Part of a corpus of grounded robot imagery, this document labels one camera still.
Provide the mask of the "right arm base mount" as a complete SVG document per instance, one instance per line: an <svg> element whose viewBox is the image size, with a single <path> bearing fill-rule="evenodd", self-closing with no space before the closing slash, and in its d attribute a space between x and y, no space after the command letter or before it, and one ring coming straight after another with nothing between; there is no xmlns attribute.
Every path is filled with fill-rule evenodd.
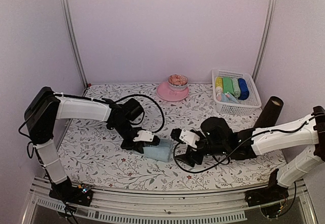
<svg viewBox="0 0 325 224"><path fill-rule="evenodd" d="M246 191L245 201L248 206L251 207L280 201L288 196L288 187L281 187L276 184L274 186L266 186Z"/></svg>

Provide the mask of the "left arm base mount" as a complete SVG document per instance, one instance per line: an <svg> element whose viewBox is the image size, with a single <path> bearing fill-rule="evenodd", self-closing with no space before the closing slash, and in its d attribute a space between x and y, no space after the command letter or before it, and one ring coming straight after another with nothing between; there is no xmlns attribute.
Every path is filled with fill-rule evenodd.
<svg viewBox="0 0 325 224"><path fill-rule="evenodd" d="M92 202L93 191L84 186L73 186L68 179L62 183L51 185L49 197L61 200L63 203L72 203L89 207Z"/></svg>

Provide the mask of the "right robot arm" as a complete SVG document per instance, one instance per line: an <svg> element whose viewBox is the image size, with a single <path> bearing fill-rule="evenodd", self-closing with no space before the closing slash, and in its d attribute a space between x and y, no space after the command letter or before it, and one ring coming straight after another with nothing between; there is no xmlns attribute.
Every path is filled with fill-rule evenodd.
<svg viewBox="0 0 325 224"><path fill-rule="evenodd" d="M241 161L274 150L306 145L291 162L270 174L268 185L261 192L266 201L272 202L296 180L324 163L324 108L316 106L311 114L289 123L272 126L273 121L267 117L255 127L236 133L219 117L203 121L200 131L173 129L171 138L187 145L186 152L174 155L174 160L194 167L201 165L208 155Z"/></svg>

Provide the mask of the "light blue towel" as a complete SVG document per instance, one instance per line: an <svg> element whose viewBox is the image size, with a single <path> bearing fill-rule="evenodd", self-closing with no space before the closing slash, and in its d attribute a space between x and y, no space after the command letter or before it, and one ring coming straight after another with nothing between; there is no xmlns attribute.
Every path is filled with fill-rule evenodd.
<svg viewBox="0 0 325 224"><path fill-rule="evenodd" d="M167 163L171 157L172 143L169 139L163 138L158 145L144 144L143 150L140 155Z"/></svg>

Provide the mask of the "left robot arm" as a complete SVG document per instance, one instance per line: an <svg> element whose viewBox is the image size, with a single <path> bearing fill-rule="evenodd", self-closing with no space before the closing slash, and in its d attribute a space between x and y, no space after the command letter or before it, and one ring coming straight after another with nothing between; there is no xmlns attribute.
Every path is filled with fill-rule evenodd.
<svg viewBox="0 0 325 224"><path fill-rule="evenodd" d="M87 119L105 122L107 128L118 132L122 149L143 153L144 143L152 143L154 134L136 127L133 121L144 109L134 98L123 104L110 99L93 98L55 93L43 87L26 109L24 122L37 157L49 175L52 187L65 201L72 200L76 193L59 159L53 142L53 130L57 120Z"/></svg>

